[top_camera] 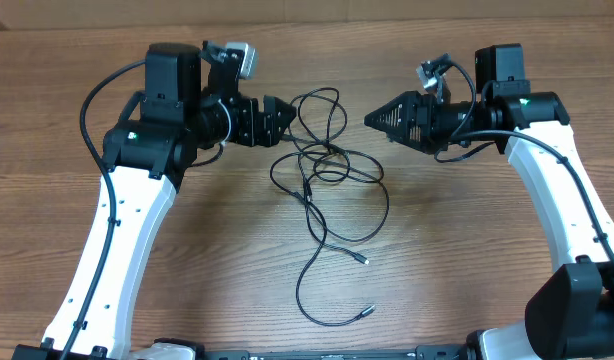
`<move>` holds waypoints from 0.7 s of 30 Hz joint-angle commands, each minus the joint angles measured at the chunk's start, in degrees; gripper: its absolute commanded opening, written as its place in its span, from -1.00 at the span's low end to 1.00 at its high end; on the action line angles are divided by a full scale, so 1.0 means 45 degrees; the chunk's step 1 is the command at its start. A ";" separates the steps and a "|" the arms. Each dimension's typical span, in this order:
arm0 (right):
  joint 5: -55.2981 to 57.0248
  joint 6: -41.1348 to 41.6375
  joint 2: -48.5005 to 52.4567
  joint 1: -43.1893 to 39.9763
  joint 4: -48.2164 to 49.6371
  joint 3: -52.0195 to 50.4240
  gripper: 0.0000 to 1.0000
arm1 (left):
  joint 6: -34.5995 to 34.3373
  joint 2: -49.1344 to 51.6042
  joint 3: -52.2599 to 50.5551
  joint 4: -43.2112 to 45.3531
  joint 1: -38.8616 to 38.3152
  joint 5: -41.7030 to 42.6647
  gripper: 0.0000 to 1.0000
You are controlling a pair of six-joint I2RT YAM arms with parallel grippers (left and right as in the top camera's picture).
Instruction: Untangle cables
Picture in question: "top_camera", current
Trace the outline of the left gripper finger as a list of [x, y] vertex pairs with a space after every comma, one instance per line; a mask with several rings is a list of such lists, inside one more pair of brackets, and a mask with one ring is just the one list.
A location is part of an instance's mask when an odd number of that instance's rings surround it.
[[293, 122], [293, 117], [264, 117], [260, 120], [259, 144], [273, 147], [279, 144], [285, 131]]
[[297, 109], [278, 97], [265, 95], [263, 113], [278, 123], [291, 123], [297, 115]]

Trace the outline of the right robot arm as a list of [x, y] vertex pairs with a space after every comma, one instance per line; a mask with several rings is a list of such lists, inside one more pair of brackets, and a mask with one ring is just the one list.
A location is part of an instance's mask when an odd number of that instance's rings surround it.
[[407, 91], [366, 115], [391, 141], [439, 157], [452, 145], [473, 156], [495, 146], [530, 194], [553, 272], [514, 324], [475, 331], [461, 345], [419, 346], [418, 359], [614, 357], [614, 222], [579, 157], [569, 115], [553, 92], [535, 92], [523, 49], [479, 49], [471, 97], [455, 103], [449, 55], [420, 64], [421, 91]]

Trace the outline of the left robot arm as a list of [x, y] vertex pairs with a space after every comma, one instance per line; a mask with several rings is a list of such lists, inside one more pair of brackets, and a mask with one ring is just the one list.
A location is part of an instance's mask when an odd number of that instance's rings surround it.
[[159, 228], [201, 149], [277, 145], [296, 115], [283, 100], [250, 98], [257, 51], [244, 42], [154, 43], [135, 92], [101, 148], [100, 193], [69, 290], [37, 346], [17, 359], [129, 359], [138, 291]]

